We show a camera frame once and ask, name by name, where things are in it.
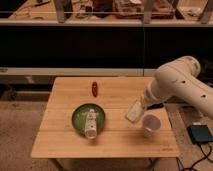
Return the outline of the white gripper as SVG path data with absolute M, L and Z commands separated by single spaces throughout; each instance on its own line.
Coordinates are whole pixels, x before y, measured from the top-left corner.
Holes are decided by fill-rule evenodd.
M 157 83 L 149 83 L 143 91 L 143 96 L 140 97 L 141 108 L 143 111 L 147 110 L 147 107 L 160 104 L 161 88 Z

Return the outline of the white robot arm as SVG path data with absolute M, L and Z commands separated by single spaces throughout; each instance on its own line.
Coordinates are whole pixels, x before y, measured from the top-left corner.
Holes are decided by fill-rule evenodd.
M 192 56 L 161 65 L 156 69 L 154 79 L 144 88 L 143 109 L 175 96 L 213 119 L 213 88 L 197 79 L 200 71 L 199 61 Z

